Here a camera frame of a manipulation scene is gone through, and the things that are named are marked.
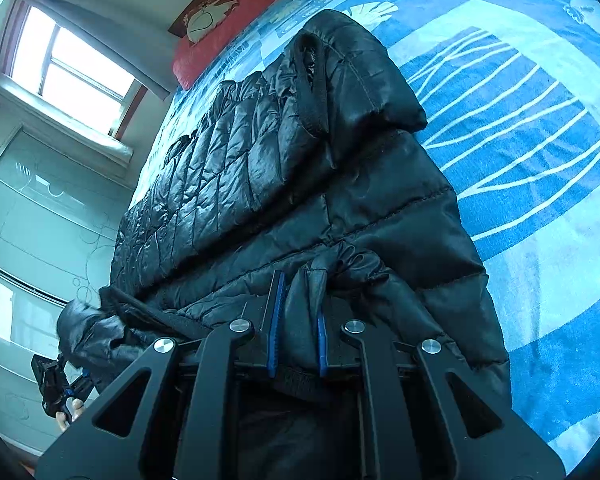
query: triangular cutout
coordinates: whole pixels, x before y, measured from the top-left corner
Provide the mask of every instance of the triangular cutout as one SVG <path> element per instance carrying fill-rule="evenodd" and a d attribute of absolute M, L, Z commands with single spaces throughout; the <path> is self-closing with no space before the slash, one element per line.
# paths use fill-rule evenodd
<path fill-rule="evenodd" d="M 117 436 L 128 436 L 134 420 L 136 420 L 136 413 L 150 377 L 149 370 L 143 370 L 138 374 L 132 383 L 120 392 L 119 396 L 94 420 L 94 425 Z"/>
<path fill-rule="evenodd" d="M 456 374 L 448 373 L 446 381 L 454 395 L 467 434 L 478 438 L 502 427 L 502 420 Z"/>

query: window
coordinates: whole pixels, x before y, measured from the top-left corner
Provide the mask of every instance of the window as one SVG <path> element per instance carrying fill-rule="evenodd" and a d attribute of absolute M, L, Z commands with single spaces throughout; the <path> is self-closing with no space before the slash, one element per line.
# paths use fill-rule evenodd
<path fill-rule="evenodd" d="M 5 73 L 77 121 L 113 134 L 140 88 L 134 77 L 39 9 L 20 15 Z"/>

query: patterned bed sheet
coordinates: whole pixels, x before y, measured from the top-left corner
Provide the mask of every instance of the patterned bed sheet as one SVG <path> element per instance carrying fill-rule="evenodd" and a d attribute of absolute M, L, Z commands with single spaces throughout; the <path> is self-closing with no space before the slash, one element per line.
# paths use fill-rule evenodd
<path fill-rule="evenodd" d="M 458 193 L 511 357 L 513 407 L 567 471 L 600 436 L 600 4 L 596 0 L 278 0 L 179 89 L 132 205 L 222 80 L 275 59 L 321 9 L 387 47 Z"/>

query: window sill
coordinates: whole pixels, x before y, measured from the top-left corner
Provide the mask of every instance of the window sill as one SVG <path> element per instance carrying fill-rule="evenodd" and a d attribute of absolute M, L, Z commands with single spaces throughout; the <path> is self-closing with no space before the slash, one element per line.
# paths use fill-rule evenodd
<path fill-rule="evenodd" d="M 133 150 L 119 140 L 106 136 L 68 116 L 39 95 L 18 85 L 10 77 L 0 74 L 0 97 L 23 108 L 39 120 L 68 135 L 84 146 L 106 156 L 119 166 L 127 168 Z"/>

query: window pane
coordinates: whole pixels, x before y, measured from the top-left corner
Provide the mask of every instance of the window pane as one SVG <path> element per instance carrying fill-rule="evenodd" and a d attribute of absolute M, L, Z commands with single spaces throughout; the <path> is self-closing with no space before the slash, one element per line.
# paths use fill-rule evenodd
<path fill-rule="evenodd" d="M 64 28 L 54 43 L 53 56 L 122 96 L 134 81 L 131 74 Z"/>
<path fill-rule="evenodd" d="M 53 64 L 46 73 L 42 97 L 103 134 L 109 133 L 122 112 L 119 102 Z"/>
<path fill-rule="evenodd" d="M 42 63 L 55 25 L 44 12 L 31 7 L 22 29 L 11 78 L 34 94 L 40 88 Z"/>

